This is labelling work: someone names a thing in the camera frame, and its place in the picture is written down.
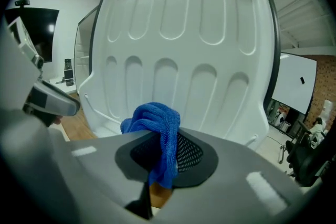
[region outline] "blue microfiber cloth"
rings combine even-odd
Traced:
[[[137,107],[133,118],[120,125],[121,133],[150,130],[160,133],[161,158],[149,174],[149,185],[155,181],[164,188],[172,188],[177,176],[177,131],[180,127],[180,114],[160,103],[147,103]]]

